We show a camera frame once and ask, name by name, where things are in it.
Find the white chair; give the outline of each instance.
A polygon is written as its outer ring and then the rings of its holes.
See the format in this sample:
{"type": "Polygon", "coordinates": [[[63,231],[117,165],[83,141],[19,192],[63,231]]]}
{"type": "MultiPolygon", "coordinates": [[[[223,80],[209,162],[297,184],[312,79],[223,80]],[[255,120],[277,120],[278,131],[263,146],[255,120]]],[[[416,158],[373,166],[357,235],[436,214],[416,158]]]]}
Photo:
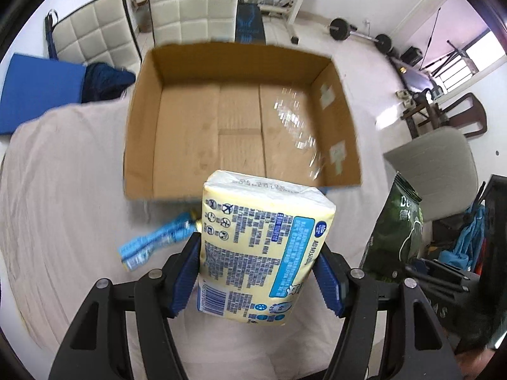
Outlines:
{"type": "Polygon", "coordinates": [[[464,212],[476,197],[472,151],[459,130],[442,127],[384,154],[422,198],[424,221],[464,212]]]}
{"type": "Polygon", "coordinates": [[[238,0],[149,0],[155,45],[234,41],[238,0]]]}
{"type": "Polygon", "coordinates": [[[53,40],[58,59],[88,65],[104,62],[137,74],[141,53],[127,0],[93,0],[57,22],[53,40]]]}

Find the barcode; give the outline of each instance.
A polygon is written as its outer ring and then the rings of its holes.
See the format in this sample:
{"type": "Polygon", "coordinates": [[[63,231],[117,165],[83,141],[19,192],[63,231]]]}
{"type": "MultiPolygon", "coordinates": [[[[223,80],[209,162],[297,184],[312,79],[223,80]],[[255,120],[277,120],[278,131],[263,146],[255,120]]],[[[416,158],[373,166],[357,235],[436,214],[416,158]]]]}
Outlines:
{"type": "Polygon", "coordinates": [[[205,312],[224,315],[226,294],[223,291],[215,290],[207,284],[202,285],[201,308],[205,312]]]}

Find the weight plate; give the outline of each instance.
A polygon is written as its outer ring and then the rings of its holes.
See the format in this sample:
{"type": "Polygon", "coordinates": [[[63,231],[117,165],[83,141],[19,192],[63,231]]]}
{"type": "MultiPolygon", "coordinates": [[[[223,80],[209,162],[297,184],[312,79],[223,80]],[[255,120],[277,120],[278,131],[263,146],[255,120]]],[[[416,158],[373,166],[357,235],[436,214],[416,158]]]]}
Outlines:
{"type": "Polygon", "coordinates": [[[336,27],[329,29],[329,34],[334,40],[343,41],[349,38],[350,24],[343,18],[335,18],[329,25],[330,27],[336,27]]]}
{"type": "Polygon", "coordinates": [[[387,54],[392,49],[392,40],[385,34],[379,34],[375,37],[378,41],[375,42],[375,47],[382,53],[387,54]]]}
{"type": "Polygon", "coordinates": [[[400,59],[400,52],[396,48],[391,48],[391,50],[387,53],[388,57],[394,57],[395,59],[400,59]]]}

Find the plastic packaging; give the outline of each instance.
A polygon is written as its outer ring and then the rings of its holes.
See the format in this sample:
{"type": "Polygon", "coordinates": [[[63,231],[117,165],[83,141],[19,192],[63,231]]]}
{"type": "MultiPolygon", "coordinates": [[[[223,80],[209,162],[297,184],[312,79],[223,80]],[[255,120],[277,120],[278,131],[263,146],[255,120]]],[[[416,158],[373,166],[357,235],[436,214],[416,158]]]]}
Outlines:
{"type": "Polygon", "coordinates": [[[422,244],[421,198],[400,173],[391,186],[361,260],[375,279],[399,283],[405,264],[417,257],[422,244]]]}
{"type": "Polygon", "coordinates": [[[201,231],[201,221],[193,213],[182,213],[153,233],[122,245],[118,252],[123,265],[132,271],[145,264],[154,251],[186,240],[195,231],[201,231]]]}
{"type": "Polygon", "coordinates": [[[198,309],[245,323],[283,324],[335,210],[314,187],[213,173],[202,201],[198,309]]]}
{"type": "Polygon", "coordinates": [[[274,109],[278,112],[283,127],[291,134],[294,145],[300,150],[312,150],[313,156],[308,162],[310,177],[315,180],[321,173],[324,159],[319,151],[317,140],[312,135],[308,121],[303,118],[300,98],[305,94],[293,88],[283,88],[277,97],[274,109]]]}

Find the green bag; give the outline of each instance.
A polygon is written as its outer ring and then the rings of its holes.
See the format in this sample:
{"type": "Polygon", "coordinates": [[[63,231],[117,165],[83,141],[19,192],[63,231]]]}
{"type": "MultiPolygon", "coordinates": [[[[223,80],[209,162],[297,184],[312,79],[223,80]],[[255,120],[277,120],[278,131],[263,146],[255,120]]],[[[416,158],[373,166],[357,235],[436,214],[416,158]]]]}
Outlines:
{"type": "Polygon", "coordinates": [[[369,238],[361,269],[376,280],[399,283],[422,244],[421,198],[400,173],[369,238]]]}

